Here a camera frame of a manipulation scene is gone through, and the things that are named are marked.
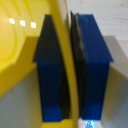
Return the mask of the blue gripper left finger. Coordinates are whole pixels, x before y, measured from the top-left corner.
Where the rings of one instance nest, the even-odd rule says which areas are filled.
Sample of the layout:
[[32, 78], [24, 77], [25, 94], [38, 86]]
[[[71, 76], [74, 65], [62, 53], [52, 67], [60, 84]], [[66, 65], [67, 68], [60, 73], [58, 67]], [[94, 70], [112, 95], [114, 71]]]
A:
[[70, 98], [53, 18], [27, 36], [12, 62], [0, 60], [0, 128], [69, 128]]

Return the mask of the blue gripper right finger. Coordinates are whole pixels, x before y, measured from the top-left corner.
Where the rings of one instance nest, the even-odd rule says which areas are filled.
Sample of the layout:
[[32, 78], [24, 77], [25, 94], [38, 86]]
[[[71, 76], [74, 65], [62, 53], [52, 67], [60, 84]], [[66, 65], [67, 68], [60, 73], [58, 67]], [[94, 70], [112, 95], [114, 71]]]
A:
[[128, 58], [114, 36], [103, 36], [93, 15], [71, 14], [79, 126], [128, 128]]

